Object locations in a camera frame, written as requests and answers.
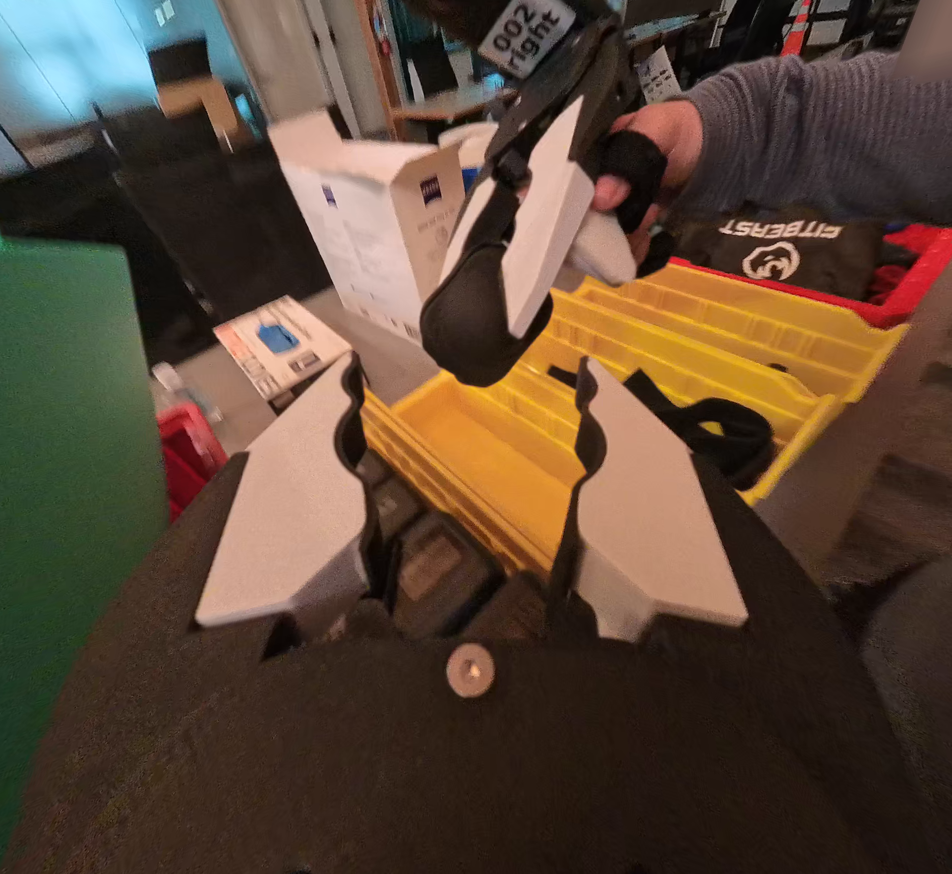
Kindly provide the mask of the wooden desk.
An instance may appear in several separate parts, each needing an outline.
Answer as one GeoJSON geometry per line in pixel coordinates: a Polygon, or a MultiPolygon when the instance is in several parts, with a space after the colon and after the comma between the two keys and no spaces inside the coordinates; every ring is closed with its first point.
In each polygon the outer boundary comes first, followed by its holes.
{"type": "Polygon", "coordinates": [[[245,124],[224,83],[213,75],[157,85],[157,102],[169,119],[198,114],[208,120],[222,149],[242,145],[245,124]]]}

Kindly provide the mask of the person's right forearm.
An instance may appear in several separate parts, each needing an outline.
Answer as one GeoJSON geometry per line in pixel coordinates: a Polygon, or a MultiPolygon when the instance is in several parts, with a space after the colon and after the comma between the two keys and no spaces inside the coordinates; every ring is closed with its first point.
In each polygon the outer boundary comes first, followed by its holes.
{"type": "Polygon", "coordinates": [[[901,74],[898,59],[764,58],[698,83],[686,99],[702,147],[678,210],[950,226],[951,81],[901,74]]]}

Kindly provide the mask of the yellow plastic bin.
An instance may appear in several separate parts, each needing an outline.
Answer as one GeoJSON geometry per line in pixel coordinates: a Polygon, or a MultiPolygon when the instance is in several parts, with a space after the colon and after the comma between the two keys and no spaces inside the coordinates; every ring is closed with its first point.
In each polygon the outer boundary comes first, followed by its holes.
{"type": "MultiPolygon", "coordinates": [[[[574,372],[581,357],[572,348],[544,352],[487,389],[441,372],[391,407],[368,392],[365,437],[424,499],[455,516],[505,565],[547,572],[583,473],[574,450],[580,419],[574,389],[547,371],[574,372]]],[[[835,395],[815,394],[793,375],[732,357],[686,367],[646,357],[601,363],[620,380],[645,371],[680,406],[725,399],[766,417],[774,432],[768,467],[740,492],[751,507],[843,410],[835,395]]]]}
{"type": "Polygon", "coordinates": [[[574,292],[555,290],[552,300],[549,331],[557,319],[583,325],[605,317],[621,325],[610,337],[640,345],[652,327],[847,404],[864,397],[910,329],[877,328],[852,309],[677,264],[619,288],[585,280],[574,292]]]}

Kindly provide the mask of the orange traffic cone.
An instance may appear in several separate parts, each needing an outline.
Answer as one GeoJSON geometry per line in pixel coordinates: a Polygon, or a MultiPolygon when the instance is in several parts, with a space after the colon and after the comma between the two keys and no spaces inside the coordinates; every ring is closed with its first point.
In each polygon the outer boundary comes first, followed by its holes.
{"type": "Polygon", "coordinates": [[[780,50],[781,56],[800,56],[802,54],[811,2],[812,0],[800,0],[800,6],[794,21],[784,36],[783,45],[780,50]]]}

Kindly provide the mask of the white printed paper sheet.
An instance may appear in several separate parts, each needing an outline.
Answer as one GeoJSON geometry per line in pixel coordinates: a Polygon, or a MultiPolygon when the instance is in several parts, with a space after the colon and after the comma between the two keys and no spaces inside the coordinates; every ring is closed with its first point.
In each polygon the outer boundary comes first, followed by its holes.
{"type": "Polygon", "coordinates": [[[658,47],[649,57],[640,61],[636,71],[646,105],[663,103],[681,96],[682,88],[666,47],[658,47]]]}

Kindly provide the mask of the small red plastic bin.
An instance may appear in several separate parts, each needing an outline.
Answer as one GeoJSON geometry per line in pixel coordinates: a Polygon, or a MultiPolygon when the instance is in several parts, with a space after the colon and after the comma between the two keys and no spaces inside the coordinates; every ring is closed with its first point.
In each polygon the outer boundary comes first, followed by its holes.
{"type": "Polygon", "coordinates": [[[174,523],[227,464],[229,455],[194,402],[174,404],[157,415],[174,523]]]}

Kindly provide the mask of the white cardboard box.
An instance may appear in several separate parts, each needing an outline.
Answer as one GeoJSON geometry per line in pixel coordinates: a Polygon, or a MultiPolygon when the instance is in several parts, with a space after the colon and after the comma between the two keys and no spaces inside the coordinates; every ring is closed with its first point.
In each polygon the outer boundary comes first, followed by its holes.
{"type": "Polygon", "coordinates": [[[346,140],[327,109],[268,137],[343,306],[421,345],[467,193],[458,148],[346,140]]]}

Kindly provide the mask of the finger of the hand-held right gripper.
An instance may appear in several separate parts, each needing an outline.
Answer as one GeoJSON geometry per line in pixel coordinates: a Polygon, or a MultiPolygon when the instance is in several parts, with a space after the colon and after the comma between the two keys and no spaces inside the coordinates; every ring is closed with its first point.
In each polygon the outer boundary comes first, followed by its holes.
{"type": "Polygon", "coordinates": [[[454,225],[438,285],[446,285],[457,267],[475,251],[506,251],[520,204],[516,188],[498,178],[494,164],[483,166],[454,225]]]}
{"type": "Polygon", "coordinates": [[[594,195],[589,175],[568,157],[584,103],[579,95],[530,153],[530,185],[501,262],[507,328],[516,339],[540,311],[594,195]]]}

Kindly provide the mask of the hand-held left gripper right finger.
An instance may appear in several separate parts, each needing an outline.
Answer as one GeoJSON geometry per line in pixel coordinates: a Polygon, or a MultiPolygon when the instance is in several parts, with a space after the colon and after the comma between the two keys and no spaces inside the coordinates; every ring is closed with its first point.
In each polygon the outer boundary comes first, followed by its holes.
{"type": "Polygon", "coordinates": [[[573,487],[549,633],[639,642],[662,616],[741,628],[747,607],[687,444],[596,359],[579,364],[573,487]]]}

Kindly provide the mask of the black bag with white print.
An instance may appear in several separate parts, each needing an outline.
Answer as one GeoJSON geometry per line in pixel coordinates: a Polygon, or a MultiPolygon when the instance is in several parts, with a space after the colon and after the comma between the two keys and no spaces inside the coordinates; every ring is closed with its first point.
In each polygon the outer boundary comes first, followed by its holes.
{"type": "Polygon", "coordinates": [[[879,267],[885,235],[881,222],[834,222],[802,206],[672,217],[666,227],[678,256],[698,267],[854,301],[879,267]]]}

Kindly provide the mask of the round wooden table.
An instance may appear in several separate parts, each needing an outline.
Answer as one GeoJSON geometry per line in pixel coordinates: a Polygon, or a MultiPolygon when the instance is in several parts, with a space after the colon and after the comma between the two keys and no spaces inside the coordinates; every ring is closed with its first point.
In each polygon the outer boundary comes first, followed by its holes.
{"type": "Polygon", "coordinates": [[[402,139],[435,143],[446,129],[478,119],[489,106],[496,102],[508,104],[517,94],[515,87],[489,78],[446,90],[419,103],[393,106],[389,116],[402,139]]]}

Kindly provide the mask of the black soft pouch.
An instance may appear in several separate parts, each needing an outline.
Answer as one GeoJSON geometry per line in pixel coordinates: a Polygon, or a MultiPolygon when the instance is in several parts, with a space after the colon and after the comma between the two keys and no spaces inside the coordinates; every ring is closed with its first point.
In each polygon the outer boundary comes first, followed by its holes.
{"type": "Polygon", "coordinates": [[[425,301],[420,318],[423,350],[466,386],[486,388],[506,377],[545,330],[551,295],[521,337],[508,329],[502,282],[506,246],[484,245],[466,253],[425,301]]]}

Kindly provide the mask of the black electronic device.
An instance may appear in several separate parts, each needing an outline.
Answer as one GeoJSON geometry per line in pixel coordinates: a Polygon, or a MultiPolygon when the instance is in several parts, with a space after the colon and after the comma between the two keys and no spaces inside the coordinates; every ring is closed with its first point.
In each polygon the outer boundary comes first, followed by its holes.
{"type": "Polygon", "coordinates": [[[352,635],[428,640],[534,640],[544,594],[531,572],[502,564],[452,516],[427,508],[376,452],[358,471],[369,485],[380,540],[378,581],[345,618],[352,635]]]}

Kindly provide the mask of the person's right hand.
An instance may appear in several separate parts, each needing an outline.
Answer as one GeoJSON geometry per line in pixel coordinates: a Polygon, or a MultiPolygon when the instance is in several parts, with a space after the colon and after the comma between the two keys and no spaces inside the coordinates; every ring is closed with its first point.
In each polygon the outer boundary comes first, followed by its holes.
{"type": "Polygon", "coordinates": [[[623,114],[614,120],[611,131],[629,130],[649,138],[667,166],[658,200],[649,207],[637,230],[627,235],[637,265],[649,254],[651,230],[663,219],[691,178],[703,146],[703,124],[698,110],[686,100],[661,102],[623,114]]]}

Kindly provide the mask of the clear plastic bottle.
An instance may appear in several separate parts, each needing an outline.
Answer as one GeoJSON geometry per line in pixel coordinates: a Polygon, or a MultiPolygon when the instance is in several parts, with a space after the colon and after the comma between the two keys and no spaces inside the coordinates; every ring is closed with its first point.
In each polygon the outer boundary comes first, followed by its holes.
{"type": "Polygon", "coordinates": [[[150,369],[150,374],[158,389],[158,408],[166,410],[180,404],[195,404],[211,425],[222,422],[223,415],[217,404],[196,386],[184,380],[172,365],[164,362],[156,364],[150,369]]]}

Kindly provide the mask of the small box with blue picture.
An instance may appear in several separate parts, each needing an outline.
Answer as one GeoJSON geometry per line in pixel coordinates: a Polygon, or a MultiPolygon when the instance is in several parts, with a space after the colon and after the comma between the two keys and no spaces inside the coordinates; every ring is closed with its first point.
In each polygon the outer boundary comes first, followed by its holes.
{"type": "Polygon", "coordinates": [[[227,320],[213,333],[268,402],[323,372],[352,348],[290,296],[227,320]]]}

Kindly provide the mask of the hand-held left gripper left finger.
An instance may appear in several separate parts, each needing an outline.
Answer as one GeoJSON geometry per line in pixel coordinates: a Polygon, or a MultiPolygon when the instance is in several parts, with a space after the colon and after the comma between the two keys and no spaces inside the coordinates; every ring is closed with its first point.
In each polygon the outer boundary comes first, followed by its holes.
{"type": "Polygon", "coordinates": [[[346,352],[249,445],[198,626],[282,616],[322,639],[383,591],[378,508],[358,470],[363,401],[360,358],[346,352]]]}

